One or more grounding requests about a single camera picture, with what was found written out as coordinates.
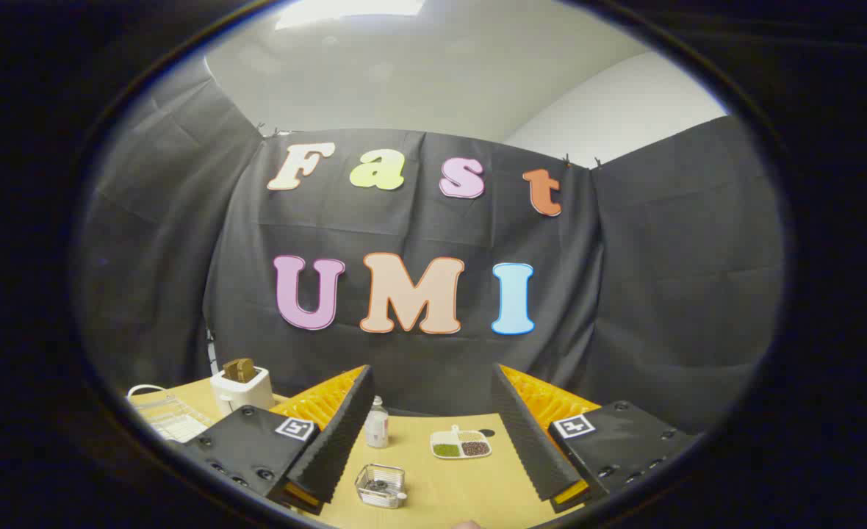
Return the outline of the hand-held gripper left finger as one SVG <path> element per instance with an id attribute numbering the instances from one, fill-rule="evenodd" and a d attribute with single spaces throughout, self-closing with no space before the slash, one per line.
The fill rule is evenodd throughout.
<path id="1" fill-rule="evenodd" d="M 320 514 L 375 397 L 372 366 L 327 379 L 272 406 L 240 406 L 182 445 L 213 478 L 274 503 Z"/>

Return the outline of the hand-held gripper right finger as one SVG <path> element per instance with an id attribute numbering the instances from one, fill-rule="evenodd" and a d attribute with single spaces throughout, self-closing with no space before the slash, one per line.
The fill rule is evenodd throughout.
<path id="1" fill-rule="evenodd" d="M 494 411 L 557 513 L 641 482 L 699 438 L 625 400 L 599 405 L 505 365 L 492 371 Z"/>

